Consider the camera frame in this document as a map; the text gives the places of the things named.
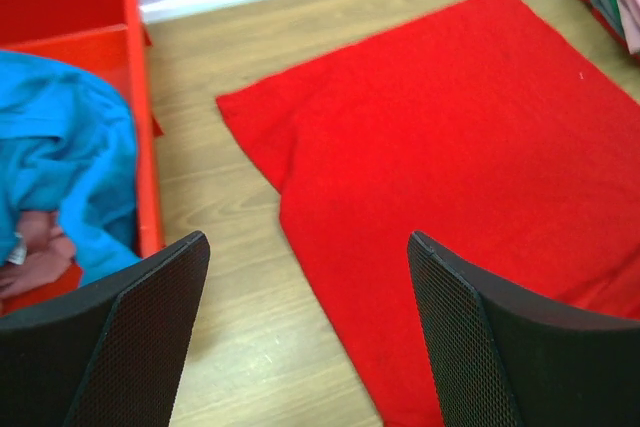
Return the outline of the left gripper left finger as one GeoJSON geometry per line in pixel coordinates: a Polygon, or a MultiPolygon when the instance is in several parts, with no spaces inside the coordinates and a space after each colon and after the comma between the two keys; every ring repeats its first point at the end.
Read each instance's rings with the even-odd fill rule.
{"type": "Polygon", "coordinates": [[[209,259],[209,242],[195,231],[2,317],[2,425],[168,425],[209,259]]]}

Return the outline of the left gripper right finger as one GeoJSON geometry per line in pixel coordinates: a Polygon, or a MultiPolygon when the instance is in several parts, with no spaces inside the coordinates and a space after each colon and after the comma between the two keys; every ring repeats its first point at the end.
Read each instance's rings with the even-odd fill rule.
{"type": "Polygon", "coordinates": [[[638,425],[638,321],[534,293],[419,231],[407,253],[445,425],[638,425]]]}

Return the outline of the dusty pink t shirt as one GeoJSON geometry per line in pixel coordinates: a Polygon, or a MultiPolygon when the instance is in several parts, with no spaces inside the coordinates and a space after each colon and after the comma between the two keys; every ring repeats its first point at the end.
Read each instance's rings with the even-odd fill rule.
{"type": "Polygon", "coordinates": [[[58,213],[23,211],[18,242],[1,264],[1,299],[58,281],[75,260],[76,247],[58,223],[58,213]]]}

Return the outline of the red t shirt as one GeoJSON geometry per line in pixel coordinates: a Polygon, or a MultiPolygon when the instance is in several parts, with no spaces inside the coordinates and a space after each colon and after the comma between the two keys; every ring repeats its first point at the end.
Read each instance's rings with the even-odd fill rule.
{"type": "Polygon", "coordinates": [[[438,426],[422,231],[545,296],[639,315],[639,106],[522,0],[465,0],[221,95],[387,426],[438,426]]]}

